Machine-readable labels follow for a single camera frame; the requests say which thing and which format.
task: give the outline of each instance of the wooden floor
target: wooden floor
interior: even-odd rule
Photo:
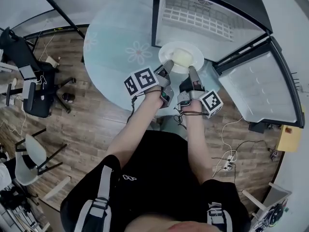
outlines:
[[[44,45],[51,37],[40,38],[35,49],[35,55],[39,58],[43,52]],[[58,154],[52,163],[62,161],[64,164],[50,172],[43,174],[28,189],[32,193],[38,193],[43,197],[59,181],[66,176],[71,176],[71,182],[53,199],[53,202],[60,206],[61,201],[68,192],[91,171],[103,158],[105,151],[111,143],[113,137],[125,126],[126,119],[130,112],[125,111],[110,103],[92,84],[84,64],[81,63],[83,55],[83,39],[75,33],[57,34],[47,47],[47,52],[54,59],[60,59],[59,70],[56,81],[61,82],[68,77],[75,77],[76,84],[69,84],[61,89],[63,92],[73,93],[76,99],[71,104],[72,112],[67,114],[58,103],[54,103],[52,116],[48,118],[37,118],[27,114],[27,119],[23,128],[22,137],[16,131],[10,132],[5,124],[0,128],[0,142],[14,156],[14,143],[24,138],[25,134],[33,134],[43,128],[47,132],[38,136],[47,154],[51,155],[62,144],[68,146]],[[18,86],[22,85],[22,77],[17,72],[0,73],[0,80],[12,80],[18,78]],[[229,95],[222,88],[219,92],[224,106],[221,111],[211,119],[205,119],[205,137],[212,157],[221,158],[223,153],[229,150],[227,145],[221,141],[221,130],[225,123],[237,121],[241,116]],[[21,111],[22,102],[15,99],[15,106],[0,109],[0,122],[4,120],[12,128],[20,132],[25,119]],[[235,149],[241,142],[246,140],[265,140],[270,148],[274,148],[278,137],[278,132],[271,130],[264,134],[248,131],[248,123],[241,120],[237,124],[225,127],[223,138],[226,143]],[[238,150],[238,160],[236,162],[236,186],[238,190],[246,189],[257,199],[262,200],[269,181],[278,166],[278,160],[272,162],[270,153],[266,149],[265,143],[244,143]],[[213,159],[213,165],[218,163],[218,159]],[[222,168],[224,161],[221,161],[218,169]],[[234,181],[234,170],[220,171],[215,179],[221,181]],[[241,197],[249,212],[256,209],[244,195]],[[44,224],[46,221],[39,207],[35,209],[39,221]]]

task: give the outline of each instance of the person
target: person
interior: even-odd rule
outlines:
[[[161,105],[160,92],[146,93],[104,160],[63,200],[60,215],[66,232],[102,231],[89,225],[91,220],[85,221],[88,229],[75,226],[87,200],[97,200],[105,166],[112,169],[111,232],[249,231],[249,214],[235,184],[212,179],[202,116],[186,116],[187,141],[174,133],[147,130]],[[201,112],[202,104],[192,100],[183,111]]]

